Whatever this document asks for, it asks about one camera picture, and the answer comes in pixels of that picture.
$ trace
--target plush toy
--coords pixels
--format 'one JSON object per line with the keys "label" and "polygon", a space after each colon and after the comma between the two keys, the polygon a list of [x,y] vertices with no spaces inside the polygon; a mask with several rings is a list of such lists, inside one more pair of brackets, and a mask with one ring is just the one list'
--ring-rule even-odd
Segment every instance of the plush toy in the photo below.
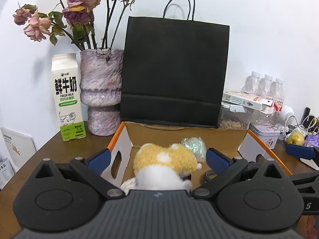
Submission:
{"label": "plush toy", "polygon": [[196,157],[185,146],[173,144],[163,148],[145,144],[134,159],[134,174],[140,190],[186,190],[192,189],[190,180],[183,181],[192,172],[202,168]]}

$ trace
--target purple ceramic vase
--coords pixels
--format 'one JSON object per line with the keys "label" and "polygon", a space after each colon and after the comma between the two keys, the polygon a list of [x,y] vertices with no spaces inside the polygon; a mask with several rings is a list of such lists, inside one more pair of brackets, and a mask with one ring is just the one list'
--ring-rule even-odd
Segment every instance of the purple ceramic vase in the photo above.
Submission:
{"label": "purple ceramic vase", "polygon": [[114,134],[120,124],[117,104],[121,101],[123,53],[121,49],[80,52],[81,101],[88,106],[89,131],[98,136]]}

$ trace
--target milk carton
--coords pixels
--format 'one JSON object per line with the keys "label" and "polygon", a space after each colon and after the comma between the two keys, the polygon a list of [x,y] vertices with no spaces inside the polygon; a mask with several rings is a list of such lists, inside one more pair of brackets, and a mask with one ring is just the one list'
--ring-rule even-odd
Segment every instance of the milk carton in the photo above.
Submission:
{"label": "milk carton", "polygon": [[54,55],[51,74],[56,114],[63,141],[85,137],[76,54]]}

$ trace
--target black rope handle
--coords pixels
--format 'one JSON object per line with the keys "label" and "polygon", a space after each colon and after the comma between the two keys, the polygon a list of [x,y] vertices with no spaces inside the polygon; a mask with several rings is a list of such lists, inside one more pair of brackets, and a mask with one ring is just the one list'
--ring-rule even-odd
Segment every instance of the black rope handle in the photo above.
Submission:
{"label": "black rope handle", "polygon": [[[172,2],[173,0],[170,0],[168,2],[168,4],[166,5],[165,9],[164,9],[164,13],[163,13],[163,18],[165,18],[165,14],[166,14],[166,11],[167,11],[167,8],[169,6],[169,4]],[[192,14],[192,21],[194,20],[194,14],[195,14],[195,0],[194,1],[194,5],[193,5],[193,14]],[[189,15],[190,15],[190,11],[191,11],[191,5],[190,5],[190,0],[188,0],[189,2],[189,13],[188,13],[188,17],[187,17],[187,20],[189,19]]]}

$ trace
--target brown table top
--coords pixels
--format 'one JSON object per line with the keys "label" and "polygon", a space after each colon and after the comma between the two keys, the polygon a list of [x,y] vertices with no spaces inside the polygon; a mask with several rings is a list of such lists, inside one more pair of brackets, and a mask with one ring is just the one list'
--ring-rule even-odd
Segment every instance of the brown table top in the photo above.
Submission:
{"label": "brown table top", "polygon": [[[86,138],[68,142],[63,142],[60,133],[57,133],[30,158],[30,160],[7,183],[4,189],[0,191],[1,239],[9,239],[20,230],[20,226],[12,210],[12,203],[20,188],[24,185],[25,181],[43,158],[51,158],[56,163],[68,163],[77,156],[88,158],[105,148],[111,140],[111,136],[99,137],[91,134],[88,131],[87,126],[86,130]],[[295,157],[288,156],[283,141],[278,140],[273,151],[293,174],[313,171],[313,169],[303,164]]]}

